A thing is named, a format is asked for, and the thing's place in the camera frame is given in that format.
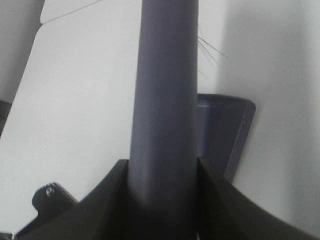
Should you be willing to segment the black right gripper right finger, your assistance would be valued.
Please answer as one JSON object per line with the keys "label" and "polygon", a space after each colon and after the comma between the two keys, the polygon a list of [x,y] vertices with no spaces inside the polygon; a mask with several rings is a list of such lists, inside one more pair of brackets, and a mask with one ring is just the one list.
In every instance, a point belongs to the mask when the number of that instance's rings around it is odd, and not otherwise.
{"label": "black right gripper right finger", "polygon": [[314,240],[248,199],[205,158],[197,160],[197,232],[201,240]]}

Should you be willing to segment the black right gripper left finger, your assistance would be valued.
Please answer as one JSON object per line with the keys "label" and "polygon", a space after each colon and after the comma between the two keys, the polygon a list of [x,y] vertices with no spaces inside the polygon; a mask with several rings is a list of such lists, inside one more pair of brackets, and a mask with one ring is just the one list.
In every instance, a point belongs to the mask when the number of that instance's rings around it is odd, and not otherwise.
{"label": "black right gripper left finger", "polygon": [[128,160],[121,159],[81,201],[56,182],[39,188],[37,217],[17,240],[124,240],[127,223]]}

